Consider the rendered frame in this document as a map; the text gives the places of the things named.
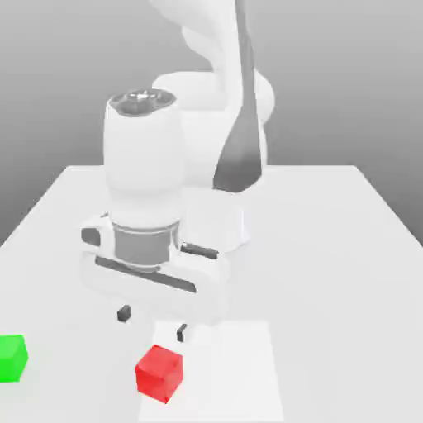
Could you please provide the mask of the small red cube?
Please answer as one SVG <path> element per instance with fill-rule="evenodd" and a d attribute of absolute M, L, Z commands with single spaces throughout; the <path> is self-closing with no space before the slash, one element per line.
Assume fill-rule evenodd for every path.
<path fill-rule="evenodd" d="M 138 392 L 166 404 L 183 381 L 183 356 L 153 345 L 135 366 Z"/>

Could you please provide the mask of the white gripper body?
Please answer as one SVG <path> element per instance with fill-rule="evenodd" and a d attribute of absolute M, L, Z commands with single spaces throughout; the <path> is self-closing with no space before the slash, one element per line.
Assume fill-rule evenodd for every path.
<path fill-rule="evenodd" d="M 80 256 L 80 272 L 88 288 L 139 307 L 158 320 L 214 325 L 229 306 L 226 281 L 216 282 L 199 272 L 187 277 L 141 273 L 89 252 Z"/>

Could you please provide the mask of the small green cube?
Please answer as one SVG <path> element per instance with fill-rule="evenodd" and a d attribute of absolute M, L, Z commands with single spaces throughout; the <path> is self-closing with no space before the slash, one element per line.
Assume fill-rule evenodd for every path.
<path fill-rule="evenodd" d="M 0 383 L 19 382 L 27 360 L 23 335 L 0 335 Z"/>

